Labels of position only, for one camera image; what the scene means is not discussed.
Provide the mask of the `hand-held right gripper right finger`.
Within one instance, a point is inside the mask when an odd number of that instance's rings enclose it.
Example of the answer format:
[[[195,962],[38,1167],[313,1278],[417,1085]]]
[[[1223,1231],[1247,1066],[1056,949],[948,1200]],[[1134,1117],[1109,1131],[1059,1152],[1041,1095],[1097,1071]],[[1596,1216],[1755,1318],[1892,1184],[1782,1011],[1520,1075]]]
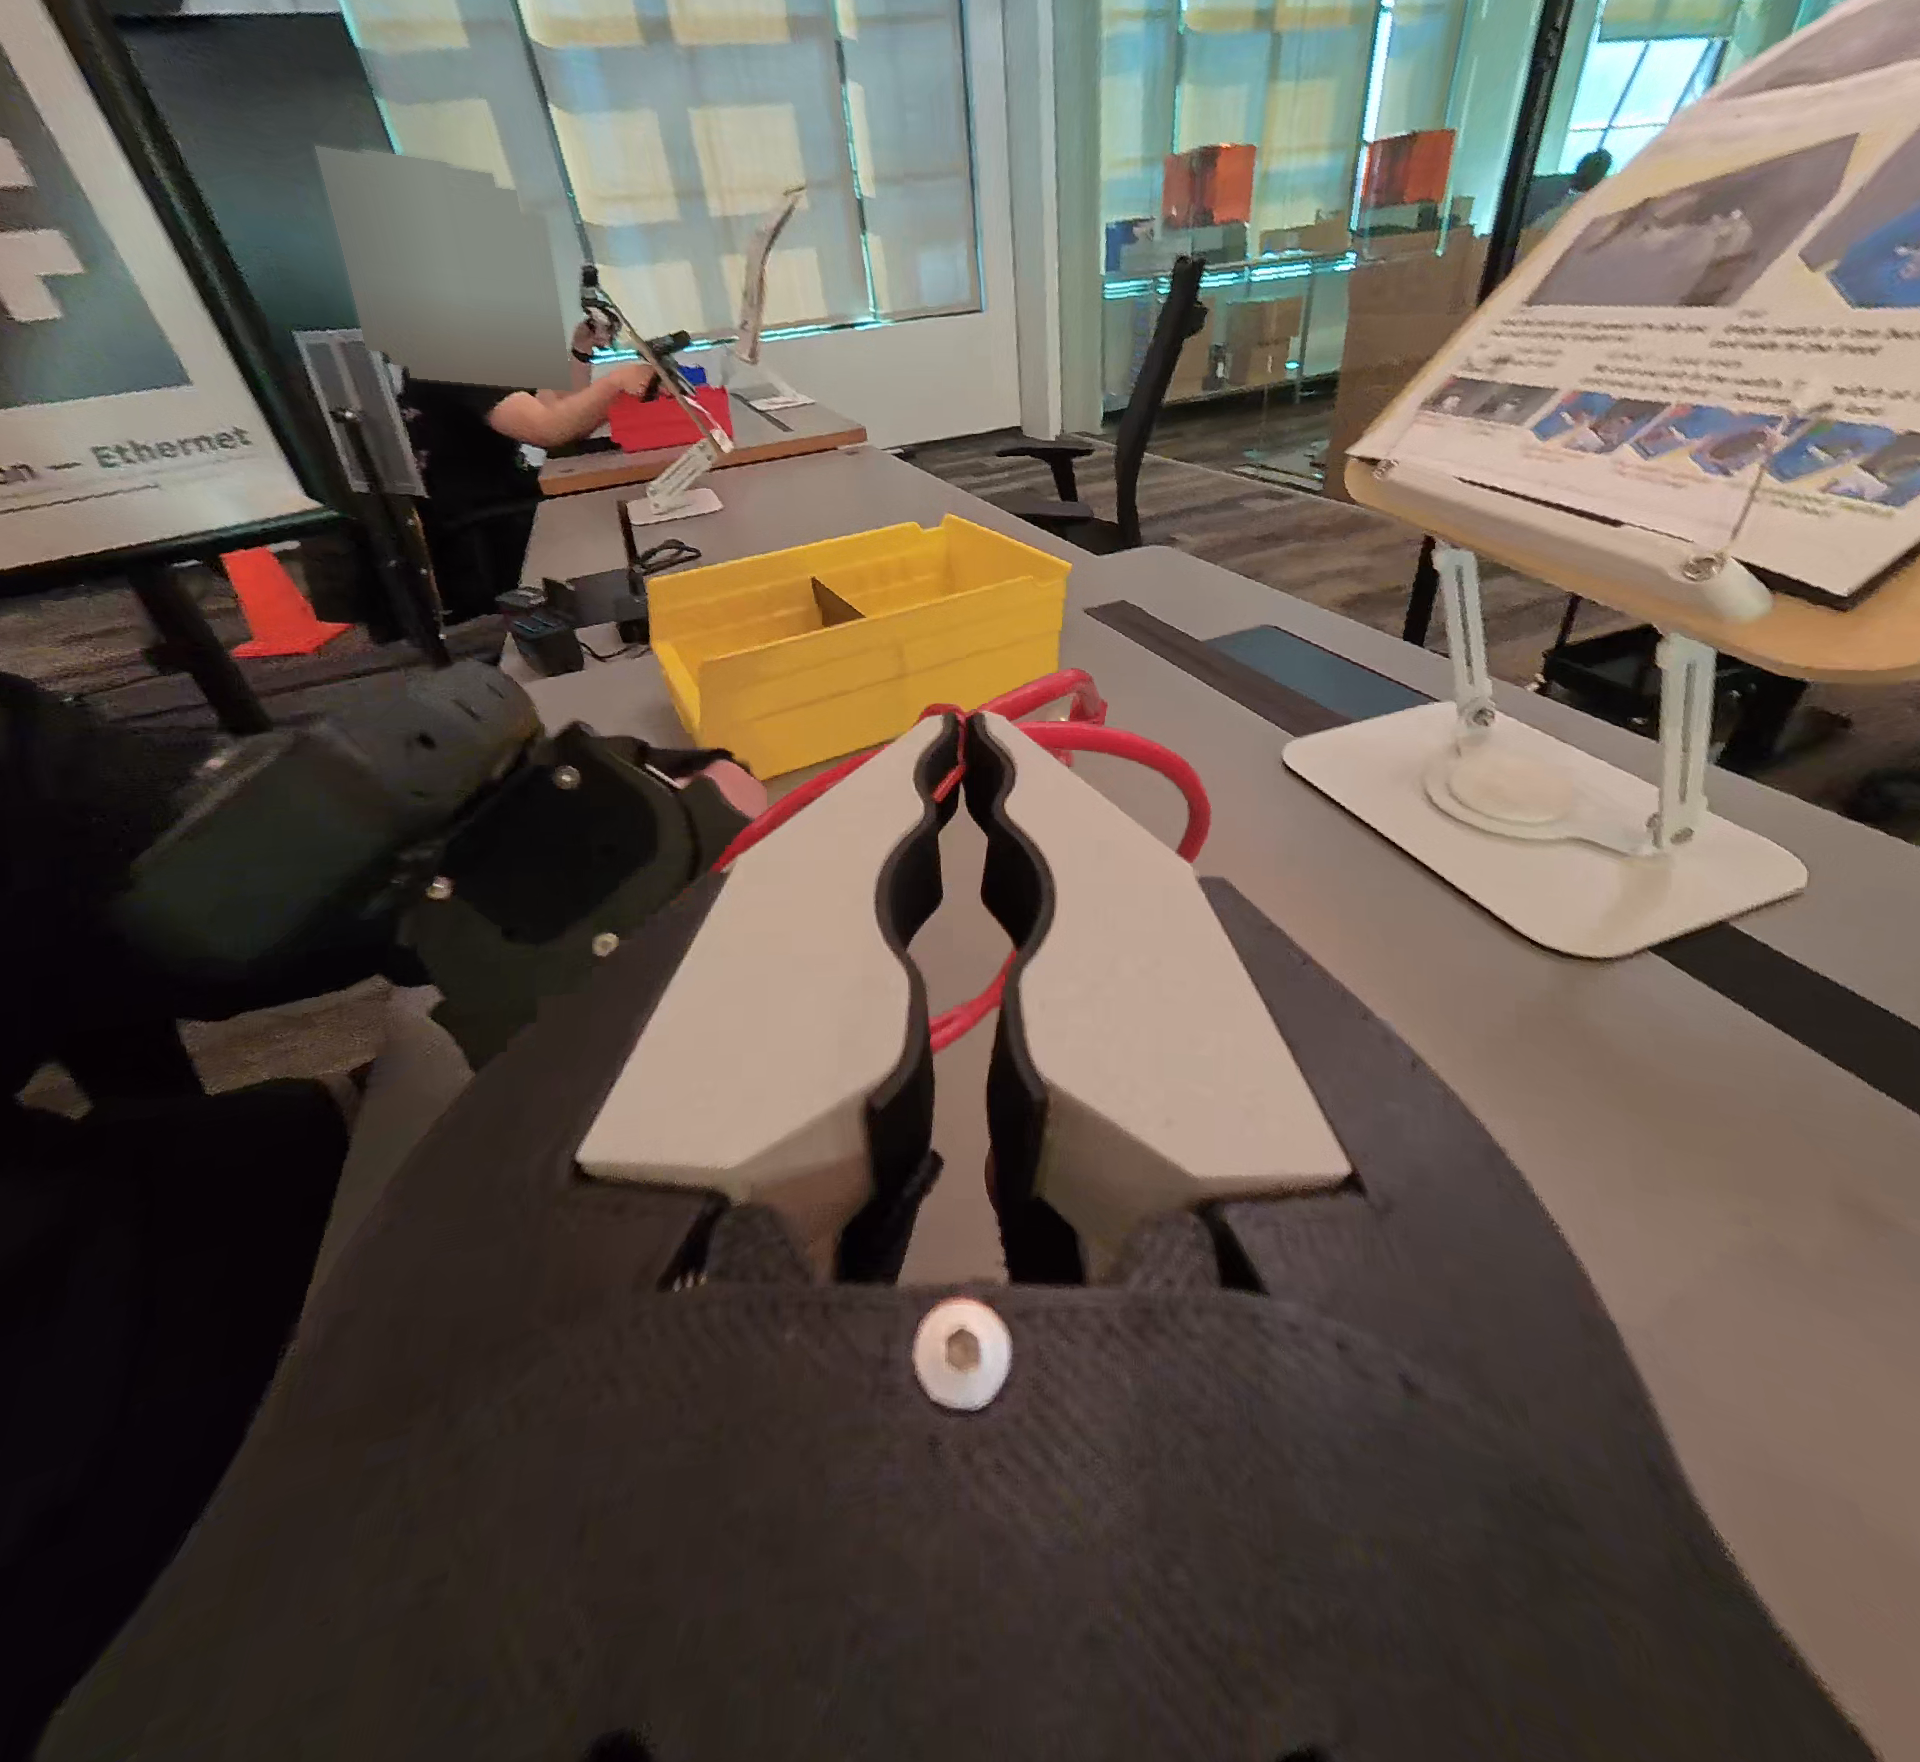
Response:
[[[1090,1282],[1142,1222],[1354,1180],[1187,854],[1004,714],[972,720],[966,806],[1010,941],[988,1071],[1010,1282]]]

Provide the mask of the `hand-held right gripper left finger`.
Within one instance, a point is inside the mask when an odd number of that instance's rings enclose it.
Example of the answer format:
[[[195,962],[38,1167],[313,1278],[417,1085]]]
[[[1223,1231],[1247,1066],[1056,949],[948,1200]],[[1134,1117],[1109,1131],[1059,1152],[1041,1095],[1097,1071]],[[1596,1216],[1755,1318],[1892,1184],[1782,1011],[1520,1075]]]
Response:
[[[917,720],[728,867],[578,1176],[767,1208],[819,1276],[897,1276],[938,1180],[912,941],[941,909],[958,752],[953,714]]]

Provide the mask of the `person's left forearm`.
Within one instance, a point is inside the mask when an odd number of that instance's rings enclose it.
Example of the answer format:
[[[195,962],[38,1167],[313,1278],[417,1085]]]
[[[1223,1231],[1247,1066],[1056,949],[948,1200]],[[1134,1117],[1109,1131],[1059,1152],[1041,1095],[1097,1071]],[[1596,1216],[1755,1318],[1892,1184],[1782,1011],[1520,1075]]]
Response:
[[[6,1103],[50,1063],[92,1106],[204,1091],[109,914],[187,770],[180,746],[6,672]]]

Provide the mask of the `orange traffic cone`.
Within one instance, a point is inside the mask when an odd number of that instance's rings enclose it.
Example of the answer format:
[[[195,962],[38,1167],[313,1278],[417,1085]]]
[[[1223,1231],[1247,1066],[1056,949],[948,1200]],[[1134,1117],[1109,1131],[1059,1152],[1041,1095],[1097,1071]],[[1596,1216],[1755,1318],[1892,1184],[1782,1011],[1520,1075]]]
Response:
[[[308,661],[353,636],[353,625],[326,625],[316,613],[270,549],[225,552],[220,564],[248,625],[248,641],[231,649],[231,661]]]

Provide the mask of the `yellow plastic bin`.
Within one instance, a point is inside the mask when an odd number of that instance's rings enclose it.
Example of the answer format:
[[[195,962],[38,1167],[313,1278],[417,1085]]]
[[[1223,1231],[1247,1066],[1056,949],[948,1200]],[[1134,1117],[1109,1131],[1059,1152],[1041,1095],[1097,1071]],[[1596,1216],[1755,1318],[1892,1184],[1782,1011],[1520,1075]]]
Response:
[[[655,576],[651,656],[686,740],[776,780],[1049,676],[1069,570],[958,515],[872,527]]]

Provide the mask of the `red bin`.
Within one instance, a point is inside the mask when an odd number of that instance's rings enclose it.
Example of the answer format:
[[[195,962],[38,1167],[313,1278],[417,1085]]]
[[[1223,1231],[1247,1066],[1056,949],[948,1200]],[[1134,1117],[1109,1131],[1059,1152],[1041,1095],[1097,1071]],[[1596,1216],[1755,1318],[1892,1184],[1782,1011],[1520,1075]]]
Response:
[[[606,435],[619,451],[682,451],[712,439],[718,451],[734,447],[730,396],[722,389],[694,389],[691,396],[634,396],[623,392],[612,404]]]

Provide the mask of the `wooden work table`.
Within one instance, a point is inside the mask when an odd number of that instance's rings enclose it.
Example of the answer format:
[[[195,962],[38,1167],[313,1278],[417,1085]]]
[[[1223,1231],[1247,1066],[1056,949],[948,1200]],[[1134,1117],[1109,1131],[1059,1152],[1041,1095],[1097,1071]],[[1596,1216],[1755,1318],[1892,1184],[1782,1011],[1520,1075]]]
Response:
[[[734,404],[734,447],[714,459],[718,472],[795,459],[795,455],[821,455],[837,447],[867,447],[867,427],[821,409],[805,404],[795,413],[763,416],[745,404]],[[538,491],[547,500],[586,495],[628,483],[651,483],[670,468],[670,459],[686,455],[682,447],[658,451],[590,451],[590,455],[562,455],[538,468]]]

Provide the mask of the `black office chair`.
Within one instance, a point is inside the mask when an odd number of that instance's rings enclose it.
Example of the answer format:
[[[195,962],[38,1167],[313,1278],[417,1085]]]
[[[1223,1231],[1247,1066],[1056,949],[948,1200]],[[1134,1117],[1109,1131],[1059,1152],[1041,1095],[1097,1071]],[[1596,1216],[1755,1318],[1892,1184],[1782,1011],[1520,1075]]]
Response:
[[[1536,697],[1562,701],[1572,710],[1618,725],[1633,737],[1662,730],[1662,636],[1648,625],[1596,633],[1572,641],[1562,629],[1535,678]],[[1761,672],[1733,656],[1714,669],[1714,761],[1729,770],[1770,766],[1810,697],[1806,678]]]
[[[1030,527],[1056,531],[1067,545],[1094,552],[1094,556],[1118,556],[1145,549],[1142,537],[1142,464],[1166,404],[1166,392],[1173,384],[1178,361],[1187,357],[1187,344],[1197,336],[1205,325],[1210,308],[1202,300],[1202,280],[1205,265],[1202,256],[1178,256],[1166,280],[1166,304],[1158,312],[1149,348],[1139,363],[1134,392],[1118,416],[1118,439],[1113,439],[1113,515],[1097,515],[1082,495],[1079,495],[1079,464],[1094,455],[1090,439],[1013,439],[998,447],[998,459],[1028,459],[1046,468],[1049,491],[1028,491],[1010,495],[1004,509],[1020,515]]]

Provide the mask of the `black framed sign poster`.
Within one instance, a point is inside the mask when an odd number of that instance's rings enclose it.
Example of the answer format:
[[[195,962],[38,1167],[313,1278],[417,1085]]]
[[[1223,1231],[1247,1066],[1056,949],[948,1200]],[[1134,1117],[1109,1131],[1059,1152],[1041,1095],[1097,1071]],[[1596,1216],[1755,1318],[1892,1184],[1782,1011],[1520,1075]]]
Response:
[[[6,600],[129,585],[261,737],[180,566],[337,527],[338,491],[104,0],[6,0]]]

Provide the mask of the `cardboard box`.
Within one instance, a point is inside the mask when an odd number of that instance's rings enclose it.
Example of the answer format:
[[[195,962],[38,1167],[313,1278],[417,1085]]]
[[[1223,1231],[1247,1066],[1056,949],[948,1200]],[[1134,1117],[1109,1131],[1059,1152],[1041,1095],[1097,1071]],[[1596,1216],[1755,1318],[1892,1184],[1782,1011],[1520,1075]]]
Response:
[[[1473,227],[1384,235],[1359,256],[1320,468],[1331,500],[1350,504],[1354,443],[1476,308],[1485,256],[1488,235]]]

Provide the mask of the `instruction sheet on wooden stand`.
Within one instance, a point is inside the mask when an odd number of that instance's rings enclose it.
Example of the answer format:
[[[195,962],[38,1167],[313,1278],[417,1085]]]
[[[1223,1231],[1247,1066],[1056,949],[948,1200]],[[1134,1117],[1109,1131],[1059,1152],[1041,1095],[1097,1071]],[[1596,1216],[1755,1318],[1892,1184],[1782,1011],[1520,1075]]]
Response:
[[[1381,491],[1368,483],[1363,459],[1350,455],[1350,491],[1359,504],[1376,509]],[[1485,556],[1517,576],[1535,576],[1552,590],[1584,597],[1596,602],[1614,602],[1618,613],[1640,625],[1673,625],[1681,629],[1681,613],[1670,600],[1640,600],[1628,602],[1624,590],[1605,588],[1588,566],[1564,570],[1548,581],[1548,564],[1536,560],[1528,549],[1503,539],[1493,556]],[[1911,678],[1916,676],[1916,560],[1896,576],[1879,581],[1868,597],[1850,609],[1810,600],[1790,585],[1755,576],[1761,588],[1771,597],[1771,613],[1755,625],[1699,625],[1696,636],[1743,656],[1749,665],[1766,665],[1775,672],[1797,672],[1810,678]]]

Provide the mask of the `printed instruction sheet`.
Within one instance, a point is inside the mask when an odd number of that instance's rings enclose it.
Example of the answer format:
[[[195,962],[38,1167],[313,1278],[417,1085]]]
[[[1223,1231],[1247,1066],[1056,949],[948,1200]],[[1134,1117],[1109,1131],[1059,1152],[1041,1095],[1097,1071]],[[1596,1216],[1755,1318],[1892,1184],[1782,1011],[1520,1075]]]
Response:
[[[1916,560],[1916,0],[1843,0],[1588,191],[1354,459],[1855,602]]]

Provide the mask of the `orange box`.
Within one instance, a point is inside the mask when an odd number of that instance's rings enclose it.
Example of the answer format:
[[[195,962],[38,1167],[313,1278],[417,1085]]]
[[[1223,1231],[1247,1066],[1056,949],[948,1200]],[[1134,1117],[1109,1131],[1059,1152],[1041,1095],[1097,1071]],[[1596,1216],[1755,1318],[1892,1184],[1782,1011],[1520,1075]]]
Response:
[[[1452,186],[1457,130],[1376,136],[1363,151],[1359,211],[1443,207]]]
[[[1170,151],[1162,170],[1162,227],[1205,231],[1251,224],[1258,143],[1202,143]]]

